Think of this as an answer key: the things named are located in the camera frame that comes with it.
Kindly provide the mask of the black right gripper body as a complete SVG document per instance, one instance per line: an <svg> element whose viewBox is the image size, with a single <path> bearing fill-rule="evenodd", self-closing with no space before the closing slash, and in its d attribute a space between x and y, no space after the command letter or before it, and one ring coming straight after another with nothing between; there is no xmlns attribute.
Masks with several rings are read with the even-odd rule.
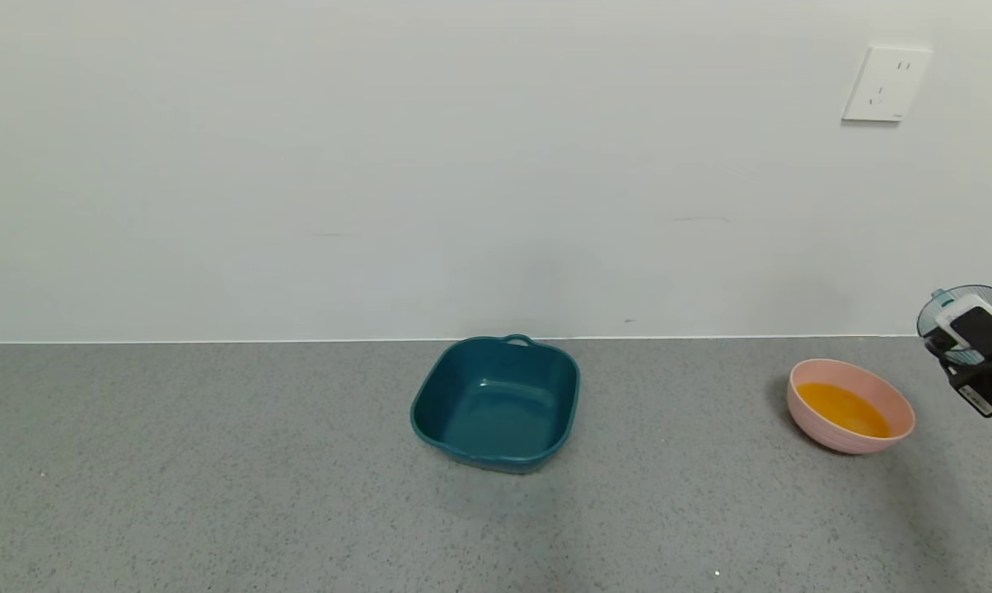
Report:
<svg viewBox="0 0 992 593"><path fill-rule="evenodd" d="M992 361L978 353L951 350L941 353L941 368L949 386L985 419L992 418Z"/></svg>

